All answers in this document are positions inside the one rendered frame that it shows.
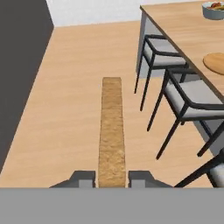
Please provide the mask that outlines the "black chair with grey seat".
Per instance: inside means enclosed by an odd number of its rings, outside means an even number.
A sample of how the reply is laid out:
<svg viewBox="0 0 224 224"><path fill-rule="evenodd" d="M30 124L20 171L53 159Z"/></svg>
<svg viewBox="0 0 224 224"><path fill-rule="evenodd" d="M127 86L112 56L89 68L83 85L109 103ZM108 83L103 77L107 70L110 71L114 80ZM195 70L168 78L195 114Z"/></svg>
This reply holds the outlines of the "black chair with grey seat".
<svg viewBox="0 0 224 224"><path fill-rule="evenodd" d="M224 103L203 80L178 82L175 74L196 75L190 68L168 68L164 72L162 88L157 98L147 130L150 130L151 128L163 96L165 96L168 101L172 112L176 116L176 120L164 140L156 159L159 159L163 154L165 147L171 140L172 135L179 124L198 121L209 135L209 139L197 153L198 157L201 157L224 131ZM222 119L223 122L213 134L210 134L204 121L220 119Z"/></svg>
<svg viewBox="0 0 224 224"><path fill-rule="evenodd" d="M165 36L158 34L145 34L143 38L142 50L140 52L134 93L137 92L143 60L146 61L149 69L146 76L140 110L143 110L144 108L144 102L153 70L188 67L187 62Z"/></svg>
<svg viewBox="0 0 224 224"><path fill-rule="evenodd" d="M199 169L188 175L186 178L181 180L178 184L176 184L176 187L185 187L192 183L194 180L198 179L204 174L208 174L213 168L216 166L224 163L224 148L222 148L219 152L219 154L212 159L210 159L208 162L203 164Z"/></svg>

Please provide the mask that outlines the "dark grey cabinet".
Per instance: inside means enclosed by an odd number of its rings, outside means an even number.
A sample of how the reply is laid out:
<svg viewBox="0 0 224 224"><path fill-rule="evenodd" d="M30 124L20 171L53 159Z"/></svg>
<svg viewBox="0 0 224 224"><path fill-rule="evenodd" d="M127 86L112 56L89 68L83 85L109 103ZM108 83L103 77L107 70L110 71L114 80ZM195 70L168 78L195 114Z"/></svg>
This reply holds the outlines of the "dark grey cabinet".
<svg viewBox="0 0 224 224"><path fill-rule="evenodd" d="M52 33L46 0L0 0L0 172Z"/></svg>

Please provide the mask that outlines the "grey bowl of fruit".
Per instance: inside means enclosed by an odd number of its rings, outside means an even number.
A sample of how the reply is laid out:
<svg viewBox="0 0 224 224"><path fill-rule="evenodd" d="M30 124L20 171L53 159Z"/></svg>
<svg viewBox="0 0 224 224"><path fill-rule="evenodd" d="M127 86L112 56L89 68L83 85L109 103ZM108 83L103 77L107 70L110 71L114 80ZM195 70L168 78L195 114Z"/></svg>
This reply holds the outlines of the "grey bowl of fruit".
<svg viewBox="0 0 224 224"><path fill-rule="evenodd" d="M205 2L202 4L204 18L210 20L224 19L224 2Z"/></svg>

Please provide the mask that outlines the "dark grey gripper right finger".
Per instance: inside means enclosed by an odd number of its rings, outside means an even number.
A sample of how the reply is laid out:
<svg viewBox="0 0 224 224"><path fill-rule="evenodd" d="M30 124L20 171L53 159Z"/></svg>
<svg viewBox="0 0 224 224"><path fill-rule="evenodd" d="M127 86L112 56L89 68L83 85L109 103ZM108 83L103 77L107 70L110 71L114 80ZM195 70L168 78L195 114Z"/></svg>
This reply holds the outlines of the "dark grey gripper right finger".
<svg viewBox="0 0 224 224"><path fill-rule="evenodd" d="M158 188L170 187L170 185L154 179L149 171L129 171L129 188Z"/></svg>

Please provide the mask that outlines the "wooden dining counter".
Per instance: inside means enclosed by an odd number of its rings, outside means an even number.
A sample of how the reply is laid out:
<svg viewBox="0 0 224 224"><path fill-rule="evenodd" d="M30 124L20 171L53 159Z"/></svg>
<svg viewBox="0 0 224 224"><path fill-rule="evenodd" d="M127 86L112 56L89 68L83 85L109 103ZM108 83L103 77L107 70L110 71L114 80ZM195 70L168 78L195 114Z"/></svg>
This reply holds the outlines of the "wooden dining counter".
<svg viewBox="0 0 224 224"><path fill-rule="evenodd" d="M203 64L224 40L216 24L202 16L200 2L142 5L143 14L164 34L196 75L176 73L178 82L203 80L224 103L224 79Z"/></svg>

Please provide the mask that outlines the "round wooden plate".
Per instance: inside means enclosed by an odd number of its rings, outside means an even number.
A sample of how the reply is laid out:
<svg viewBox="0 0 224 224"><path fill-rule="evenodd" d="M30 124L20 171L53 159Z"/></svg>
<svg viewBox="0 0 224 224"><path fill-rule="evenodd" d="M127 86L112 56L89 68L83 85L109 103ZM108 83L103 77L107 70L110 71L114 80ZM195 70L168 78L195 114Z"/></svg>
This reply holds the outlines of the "round wooden plate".
<svg viewBox="0 0 224 224"><path fill-rule="evenodd" d="M203 63L212 72L224 75L224 53L209 53L203 58Z"/></svg>

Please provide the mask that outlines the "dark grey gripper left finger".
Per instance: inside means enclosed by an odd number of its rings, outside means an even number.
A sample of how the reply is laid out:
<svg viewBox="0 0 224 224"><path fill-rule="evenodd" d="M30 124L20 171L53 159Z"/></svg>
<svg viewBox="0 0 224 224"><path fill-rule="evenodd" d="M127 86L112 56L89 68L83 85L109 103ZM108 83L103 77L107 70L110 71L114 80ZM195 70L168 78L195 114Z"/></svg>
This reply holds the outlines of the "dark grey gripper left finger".
<svg viewBox="0 0 224 224"><path fill-rule="evenodd" d="M75 171L70 179L66 179L54 187L95 188L95 171Z"/></svg>

